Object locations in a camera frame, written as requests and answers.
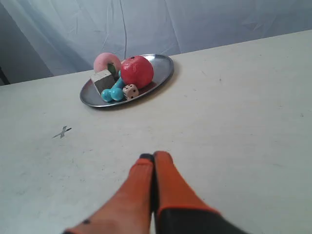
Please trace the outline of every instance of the red apple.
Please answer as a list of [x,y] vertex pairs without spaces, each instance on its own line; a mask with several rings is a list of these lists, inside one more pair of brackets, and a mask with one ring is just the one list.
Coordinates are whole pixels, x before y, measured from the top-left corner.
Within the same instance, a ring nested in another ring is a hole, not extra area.
[[154,70],[151,63],[143,56],[134,56],[121,64],[121,78],[125,84],[134,84],[141,89],[152,82]]

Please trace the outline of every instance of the teal dumbbell toy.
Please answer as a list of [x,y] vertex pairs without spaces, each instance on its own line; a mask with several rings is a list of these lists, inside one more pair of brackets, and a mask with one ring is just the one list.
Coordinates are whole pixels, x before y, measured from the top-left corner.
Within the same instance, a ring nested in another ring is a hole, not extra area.
[[111,89],[104,89],[101,96],[104,101],[120,101],[123,99],[123,91],[122,88],[125,86],[121,77],[116,81]]

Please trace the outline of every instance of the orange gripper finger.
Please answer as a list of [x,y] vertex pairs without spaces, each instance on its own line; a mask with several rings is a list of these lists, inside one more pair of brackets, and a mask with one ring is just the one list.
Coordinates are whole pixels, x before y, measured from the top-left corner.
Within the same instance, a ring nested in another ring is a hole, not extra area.
[[165,209],[195,209],[219,212],[206,205],[184,181],[173,164],[168,152],[157,151],[154,153],[155,170],[158,185],[159,208],[157,215]]
[[113,197],[88,219],[63,234],[149,234],[153,167],[151,159],[141,156]]

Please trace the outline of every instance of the metal tray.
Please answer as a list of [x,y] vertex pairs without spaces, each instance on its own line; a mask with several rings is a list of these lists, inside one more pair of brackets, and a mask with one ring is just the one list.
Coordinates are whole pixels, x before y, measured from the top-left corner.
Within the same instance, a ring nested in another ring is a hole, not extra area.
[[125,104],[130,101],[141,98],[144,95],[152,92],[172,76],[174,72],[174,63],[171,60],[171,58],[165,55],[155,55],[155,54],[142,56],[144,56],[152,64],[154,69],[154,77],[149,85],[139,90],[140,93],[139,96],[130,100],[105,102],[96,91],[91,80],[88,80],[88,82],[85,83],[80,92],[80,100],[84,104],[92,107],[111,107]]

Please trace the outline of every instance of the pink donut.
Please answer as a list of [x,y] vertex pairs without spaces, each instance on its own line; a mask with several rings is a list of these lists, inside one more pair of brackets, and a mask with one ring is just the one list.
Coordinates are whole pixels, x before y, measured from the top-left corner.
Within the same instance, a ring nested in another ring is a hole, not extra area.
[[116,73],[119,72],[121,68],[121,62],[119,58],[112,53],[102,53],[97,56],[93,63],[93,69],[95,73],[107,69],[107,64],[110,63],[115,67]]

